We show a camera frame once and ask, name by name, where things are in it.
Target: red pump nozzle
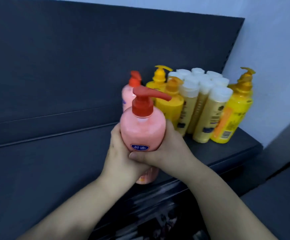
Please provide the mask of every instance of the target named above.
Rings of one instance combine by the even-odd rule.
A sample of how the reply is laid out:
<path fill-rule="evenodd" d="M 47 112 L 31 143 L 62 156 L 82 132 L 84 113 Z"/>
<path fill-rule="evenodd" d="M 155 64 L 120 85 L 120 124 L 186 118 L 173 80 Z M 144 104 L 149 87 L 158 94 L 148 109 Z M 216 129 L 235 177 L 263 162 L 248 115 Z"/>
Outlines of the red pump nozzle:
<path fill-rule="evenodd" d="M 131 78 L 129 79 L 128 85 L 130 85 L 132 88 L 138 87 L 140 86 L 141 80 L 142 77 L 138 71 L 131 71 Z"/>
<path fill-rule="evenodd" d="M 137 117 L 148 117 L 153 113 L 154 105 L 150 97 L 171 100 L 171 96 L 155 89 L 139 86 L 133 88 L 136 98 L 132 102 L 132 112 Z"/>

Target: pink lotion bottle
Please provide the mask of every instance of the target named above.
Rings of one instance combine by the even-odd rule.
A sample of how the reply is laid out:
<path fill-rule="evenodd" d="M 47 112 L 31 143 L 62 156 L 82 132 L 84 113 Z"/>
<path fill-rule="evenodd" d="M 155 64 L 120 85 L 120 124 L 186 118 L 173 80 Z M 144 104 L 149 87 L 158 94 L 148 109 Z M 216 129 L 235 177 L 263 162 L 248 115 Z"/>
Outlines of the pink lotion bottle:
<path fill-rule="evenodd" d="M 131 78 L 129 83 L 123 87 L 122 99 L 123 99 L 123 112 L 131 107 L 131 102 L 136 97 L 133 94 L 133 88 L 140 86 L 142 78 L 138 71 L 131 71 Z"/>
<path fill-rule="evenodd" d="M 136 98 L 120 120 L 123 141 L 130 151 L 155 151 L 161 145 L 165 130 L 164 114 L 154 107 L 153 98 L 167 101 L 171 96 L 155 89 L 139 86 L 133 89 Z M 142 175 L 137 184 L 148 184 L 158 176 L 159 169 L 151 167 Z"/>

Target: white wall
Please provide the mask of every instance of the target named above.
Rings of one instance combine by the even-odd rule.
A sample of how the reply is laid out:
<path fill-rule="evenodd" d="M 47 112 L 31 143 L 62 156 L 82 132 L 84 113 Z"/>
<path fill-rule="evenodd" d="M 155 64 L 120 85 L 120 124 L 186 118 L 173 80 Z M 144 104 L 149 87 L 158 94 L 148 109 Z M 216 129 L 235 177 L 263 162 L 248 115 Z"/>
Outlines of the white wall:
<path fill-rule="evenodd" d="M 290 0 L 68 0 L 246 18 L 224 76 L 253 68 L 254 105 L 240 127 L 265 147 L 290 124 Z"/>

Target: forearm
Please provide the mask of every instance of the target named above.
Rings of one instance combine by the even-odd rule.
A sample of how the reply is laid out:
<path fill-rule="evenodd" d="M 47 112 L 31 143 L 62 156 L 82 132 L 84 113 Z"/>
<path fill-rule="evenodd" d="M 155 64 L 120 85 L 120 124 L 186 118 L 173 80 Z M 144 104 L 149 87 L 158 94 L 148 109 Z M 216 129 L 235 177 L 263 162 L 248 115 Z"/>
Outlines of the forearm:
<path fill-rule="evenodd" d="M 185 182 L 194 194 L 212 240 L 276 239 L 235 192 L 196 160 Z"/>
<path fill-rule="evenodd" d="M 124 194 L 111 188 L 110 182 L 98 178 L 87 185 L 19 240 L 87 239 L 100 218 Z"/>

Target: left hand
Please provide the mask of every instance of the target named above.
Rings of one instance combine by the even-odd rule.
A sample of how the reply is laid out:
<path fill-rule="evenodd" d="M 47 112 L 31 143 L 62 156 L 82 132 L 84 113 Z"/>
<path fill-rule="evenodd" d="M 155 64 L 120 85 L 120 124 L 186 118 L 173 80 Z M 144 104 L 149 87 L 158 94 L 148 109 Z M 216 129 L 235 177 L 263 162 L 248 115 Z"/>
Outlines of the left hand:
<path fill-rule="evenodd" d="M 124 194 L 150 166 L 128 158 L 130 151 L 125 146 L 120 124 L 111 131 L 111 139 L 103 171 L 99 177 L 110 190 Z"/>

